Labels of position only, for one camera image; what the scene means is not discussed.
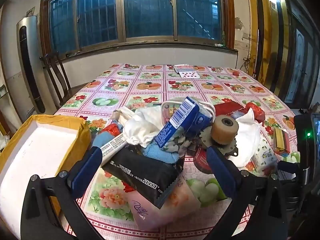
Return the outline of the black tissue pack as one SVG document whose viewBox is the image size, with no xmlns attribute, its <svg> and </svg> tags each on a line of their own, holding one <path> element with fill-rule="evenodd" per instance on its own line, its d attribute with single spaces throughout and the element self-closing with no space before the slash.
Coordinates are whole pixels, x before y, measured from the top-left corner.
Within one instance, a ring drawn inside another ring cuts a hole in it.
<svg viewBox="0 0 320 240">
<path fill-rule="evenodd" d="M 173 191 L 183 171 L 184 158 L 167 164 L 138 154 L 134 146 L 116 153 L 102 169 L 137 190 L 157 208 L 161 208 Z"/>
</svg>

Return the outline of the playing cards pile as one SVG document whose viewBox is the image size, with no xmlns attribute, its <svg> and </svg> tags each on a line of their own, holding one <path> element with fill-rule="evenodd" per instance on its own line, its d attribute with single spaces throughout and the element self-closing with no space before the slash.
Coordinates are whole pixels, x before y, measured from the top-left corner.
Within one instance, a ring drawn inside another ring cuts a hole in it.
<svg viewBox="0 0 320 240">
<path fill-rule="evenodd" d="M 200 76 L 197 74 L 193 66 L 187 64 L 176 64 L 174 65 L 174 71 L 182 78 L 182 79 L 199 79 Z"/>
</svg>

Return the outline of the dark wooden chair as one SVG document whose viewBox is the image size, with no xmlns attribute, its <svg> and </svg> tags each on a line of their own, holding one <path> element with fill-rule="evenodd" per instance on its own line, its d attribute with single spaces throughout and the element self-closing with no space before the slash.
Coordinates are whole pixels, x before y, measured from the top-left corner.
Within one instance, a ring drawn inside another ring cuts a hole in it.
<svg viewBox="0 0 320 240">
<path fill-rule="evenodd" d="M 72 96 L 86 85 L 83 83 L 81 85 L 71 87 L 66 70 L 57 51 L 41 56 L 39 59 L 44 64 L 45 70 L 49 75 L 60 106 L 64 105 Z"/>
</svg>

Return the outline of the blue tissue box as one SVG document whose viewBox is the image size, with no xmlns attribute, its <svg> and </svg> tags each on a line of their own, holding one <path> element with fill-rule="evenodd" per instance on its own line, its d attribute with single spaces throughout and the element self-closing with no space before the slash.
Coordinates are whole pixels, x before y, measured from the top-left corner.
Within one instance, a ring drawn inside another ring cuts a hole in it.
<svg viewBox="0 0 320 240">
<path fill-rule="evenodd" d="M 161 108 L 164 108 L 165 105 L 179 105 L 179 107 L 155 136 L 155 142 L 161 148 L 169 142 L 178 129 L 182 129 L 186 138 L 194 138 L 210 126 L 216 117 L 213 105 L 188 96 L 178 100 L 166 101 L 161 105 Z"/>
</svg>

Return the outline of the brown tape roll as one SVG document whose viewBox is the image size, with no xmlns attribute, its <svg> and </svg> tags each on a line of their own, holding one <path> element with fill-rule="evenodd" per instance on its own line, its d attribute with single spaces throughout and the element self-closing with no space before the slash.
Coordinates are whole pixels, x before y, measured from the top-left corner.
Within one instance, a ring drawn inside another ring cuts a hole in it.
<svg viewBox="0 0 320 240">
<path fill-rule="evenodd" d="M 227 115 L 219 115 L 215 118 L 212 129 L 212 139 L 220 145 L 228 145 L 238 133 L 239 125 L 236 120 Z"/>
</svg>

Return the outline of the red plastic bag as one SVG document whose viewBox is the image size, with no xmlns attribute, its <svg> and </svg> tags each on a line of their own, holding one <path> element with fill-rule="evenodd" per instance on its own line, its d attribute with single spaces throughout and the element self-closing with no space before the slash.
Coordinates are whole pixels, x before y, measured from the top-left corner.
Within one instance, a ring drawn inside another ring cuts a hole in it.
<svg viewBox="0 0 320 240">
<path fill-rule="evenodd" d="M 246 104 L 245 109 L 247 111 L 249 111 L 249 109 L 252 109 L 253 114 L 254 114 L 254 119 L 257 122 L 262 123 L 265 121 L 265 112 L 256 104 L 249 102 Z"/>
</svg>

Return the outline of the tall silver air conditioner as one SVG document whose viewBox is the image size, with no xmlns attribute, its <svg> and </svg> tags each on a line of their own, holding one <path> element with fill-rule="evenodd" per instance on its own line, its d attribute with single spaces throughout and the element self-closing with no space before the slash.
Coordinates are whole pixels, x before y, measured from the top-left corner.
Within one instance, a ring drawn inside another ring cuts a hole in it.
<svg viewBox="0 0 320 240">
<path fill-rule="evenodd" d="M 44 64 L 40 60 L 37 17 L 24 17 L 16 24 L 17 50 L 21 71 L 33 109 L 37 114 L 53 114 L 56 105 L 50 93 Z"/>
</svg>

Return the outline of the white tissue cloth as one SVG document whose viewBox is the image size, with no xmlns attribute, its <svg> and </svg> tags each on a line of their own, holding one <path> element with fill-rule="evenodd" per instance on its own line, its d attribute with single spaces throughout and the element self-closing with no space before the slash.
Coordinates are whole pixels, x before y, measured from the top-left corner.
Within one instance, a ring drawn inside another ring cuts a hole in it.
<svg viewBox="0 0 320 240">
<path fill-rule="evenodd" d="M 236 122 L 239 125 L 235 136 L 238 155 L 236 157 L 230 156 L 229 160 L 237 168 L 241 168 L 247 165 L 259 146 L 261 124 L 255 120 L 254 112 L 251 108 L 245 115 L 237 118 Z"/>
</svg>

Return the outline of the blue Vinda tissue pack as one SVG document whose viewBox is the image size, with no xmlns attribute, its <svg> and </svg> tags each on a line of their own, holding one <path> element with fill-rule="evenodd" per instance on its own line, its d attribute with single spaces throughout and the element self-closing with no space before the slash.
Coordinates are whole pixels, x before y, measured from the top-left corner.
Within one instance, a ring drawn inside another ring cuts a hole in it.
<svg viewBox="0 0 320 240">
<path fill-rule="evenodd" d="M 263 136 L 260 137 L 258 148 L 253 154 L 251 161 L 256 172 L 261 176 L 268 177 L 276 168 L 276 155 L 268 141 Z"/>
</svg>

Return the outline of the red foil package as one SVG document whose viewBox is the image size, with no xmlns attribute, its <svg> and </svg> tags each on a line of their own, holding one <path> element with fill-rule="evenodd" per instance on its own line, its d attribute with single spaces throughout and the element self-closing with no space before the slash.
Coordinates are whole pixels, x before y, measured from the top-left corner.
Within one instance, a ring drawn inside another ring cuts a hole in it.
<svg viewBox="0 0 320 240">
<path fill-rule="evenodd" d="M 224 102 L 220 103 L 217 105 L 214 105 L 215 108 L 215 115 L 220 116 L 220 115 L 231 115 L 232 113 L 236 111 L 240 111 L 244 109 L 242 105 L 240 105 L 237 102 L 230 101 L 230 102 Z"/>
</svg>

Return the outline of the clear cartoon zipper pouch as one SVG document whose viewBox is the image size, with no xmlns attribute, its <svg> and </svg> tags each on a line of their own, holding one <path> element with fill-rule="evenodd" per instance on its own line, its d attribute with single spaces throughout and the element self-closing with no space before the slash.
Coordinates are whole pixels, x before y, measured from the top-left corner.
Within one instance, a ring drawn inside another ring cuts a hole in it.
<svg viewBox="0 0 320 240">
<path fill-rule="evenodd" d="M 194 98 L 194 97 L 190 97 L 190 98 L 191 100 L 193 100 L 199 105 L 201 113 L 209 114 L 212 120 L 215 119 L 216 111 L 214 106 L 211 103 L 200 100 L 199 98 Z M 178 97 L 178 98 L 167 100 L 161 104 L 161 114 L 162 114 L 161 122 L 163 126 L 169 121 L 169 119 L 173 116 L 173 114 L 178 110 L 183 100 L 184 100 L 183 97 Z"/>
</svg>

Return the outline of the colourful sponge pack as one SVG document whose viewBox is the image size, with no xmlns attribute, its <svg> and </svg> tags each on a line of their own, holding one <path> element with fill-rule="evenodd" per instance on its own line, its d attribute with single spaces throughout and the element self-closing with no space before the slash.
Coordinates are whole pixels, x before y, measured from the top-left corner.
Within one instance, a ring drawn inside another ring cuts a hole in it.
<svg viewBox="0 0 320 240">
<path fill-rule="evenodd" d="M 273 150 L 282 157 L 290 154 L 289 134 L 277 127 L 273 129 Z"/>
</svg>

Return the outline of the window with wooden frame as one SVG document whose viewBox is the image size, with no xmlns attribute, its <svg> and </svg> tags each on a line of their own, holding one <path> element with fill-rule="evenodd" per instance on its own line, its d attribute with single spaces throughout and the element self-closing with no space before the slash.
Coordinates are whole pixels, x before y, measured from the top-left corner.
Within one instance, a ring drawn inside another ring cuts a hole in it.
<svg viewBox="0 0 320 240">
<path fill-rule="evenodd" d="M 41 0 L 41 48 L 64 59 L 143 42 L 232 49 L 234 16 L 234 0 Z"/>
</svg>

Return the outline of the yellow taped foam box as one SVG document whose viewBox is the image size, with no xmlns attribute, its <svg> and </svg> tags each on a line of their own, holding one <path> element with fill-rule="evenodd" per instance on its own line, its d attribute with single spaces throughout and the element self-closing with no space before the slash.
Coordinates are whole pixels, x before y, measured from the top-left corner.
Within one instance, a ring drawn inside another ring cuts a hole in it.
<svg viewBox="0 0 320 240">
<path fill-rule="evenodd" d="M 21 237 L 21 214 L 32 175 L 52 178 L 69 171 L 82 159 L 91 132 L 82 118 L 33 115 L 17 130 L 1 152 L 1 219 Z"/>
</svg>

